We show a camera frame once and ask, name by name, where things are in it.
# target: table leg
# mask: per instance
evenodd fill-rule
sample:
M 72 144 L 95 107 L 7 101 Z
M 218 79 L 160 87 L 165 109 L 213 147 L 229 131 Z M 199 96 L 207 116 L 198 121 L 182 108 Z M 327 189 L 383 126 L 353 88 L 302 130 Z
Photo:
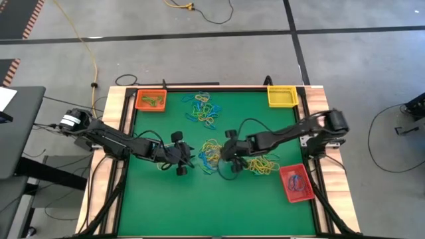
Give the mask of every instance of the table leg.
M 25 175 L 81 191 L 86 189 L 87 179 L 84 177 L 55 169 L 54 167 L 27 159 L 26 157 L 21 157 L 15 173 L 17 175 Z

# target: white paper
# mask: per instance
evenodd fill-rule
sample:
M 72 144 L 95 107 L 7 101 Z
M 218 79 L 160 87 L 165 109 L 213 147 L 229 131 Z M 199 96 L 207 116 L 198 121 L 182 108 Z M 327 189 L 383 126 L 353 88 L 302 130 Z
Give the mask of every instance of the white paper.
M 0 111 L 4 111 L 6 106 L 16 94 L 16 90 L 0 87 Z

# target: green mat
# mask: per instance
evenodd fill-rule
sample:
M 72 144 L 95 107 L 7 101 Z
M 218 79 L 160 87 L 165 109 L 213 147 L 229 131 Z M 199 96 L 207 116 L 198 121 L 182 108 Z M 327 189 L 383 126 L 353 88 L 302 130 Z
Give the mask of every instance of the green mat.
M 265 92 L 215 92 L 211 102 L 223 108 L 216 118 L 217 130 L 201 122 L 191 122 L 191 103 L 183 103 L 185 94 L 168 93 L 165 112 L 137 112 L 134 129 L 140 133 L 152 129 L 170 143 L 170 134 L 182 131 L 184 139 L 200 163 L 199 149 L 207 139 L 226 141 L 224 131 L 238 129 L 245 118 L 256 118 L 273 130 L 295 123 L 294 111 L 269 108 Z M 249 121 L 241 137 L 264 131 Z M 301 163 L 298 140 L 281 144 L 273 154 L 281 166 Z M 279 172 L 255 176 L 243 171 L 234 181 L 218 174 L 206 175 L 200 168 L 188 168 L 188 174 L 176 176 L 176 167 L 159 171 L 157 165 L 132 157 L 122 205 L 120 236 L 272 236 L 314 235 L 309 202 L 289 203 Z

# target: yellow tray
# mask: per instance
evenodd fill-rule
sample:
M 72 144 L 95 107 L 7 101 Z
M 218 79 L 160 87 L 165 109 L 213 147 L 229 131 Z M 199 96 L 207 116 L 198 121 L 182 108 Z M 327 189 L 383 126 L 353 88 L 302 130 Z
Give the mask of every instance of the yellow tray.
M 272 108 L 292 108 L 298 105 L 295 86 L 267 86 L 268 105 Z

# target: concrete floor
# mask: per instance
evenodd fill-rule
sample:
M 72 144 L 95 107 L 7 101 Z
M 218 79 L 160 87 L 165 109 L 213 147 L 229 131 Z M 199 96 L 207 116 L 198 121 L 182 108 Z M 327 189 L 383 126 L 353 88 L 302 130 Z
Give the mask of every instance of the concrete floor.
M 219 26 L 205 22 L 196 12 L 168 8 L 160 0 L 59 2 L 83 37 L 289 29 L 282 0 L 232 0 L 234 16 Z M 290 4 L 297 29 L 425 25 L 423 1 L 297 0 Z M 216 21 L 230 11 L 225 0 L 197 0 L 195 5 Z M 47 1 L 30 39 L 73 37 L 66 19 Z M 367 152 L 367 132 L 381 109 L 425 92 L 424 40 L 424 31 L 299 36 L 311 84 L 325 86 L 330 106 L 343 110 L 351 127 L 341 150 L 366 235 L 423 238 L 425 166 L 402 174 L 381 171 Z M 125 73 L 135 74 L 141 83 L 164 78 L 168 82 L 261 84 L 269 74 L 275 84 L 301 84 L 290 35 L 96 42 L 90 48 L 99 66 L 99 97 Z M 21 59 L 13 86 L 41 85 L 47 88 L 47 96 L 90 105 L 93 69 L 81 44 L 3 45 L 0 57 Z M 103 106 L 101 100 L 98 108 Z M 68 108 L 45 100 L 37 122 L 58 122 Z M 401 170 L 425 159 L 424 134 L 394 135 L 394 127 L 407 120 L 397 108 L 377 120 L 371 143 L 383 167 Z M 85 154 L 71 139 L 33 132 L 26 152 L 37 154 L 44 148 L 47 155 Z M 78 211 L 55 209 L 52 213 L 72 218 Z M 71 235 L 75 224 L 53 221 L 37 211 L 33 226 L 39 233 L 34 238 Z

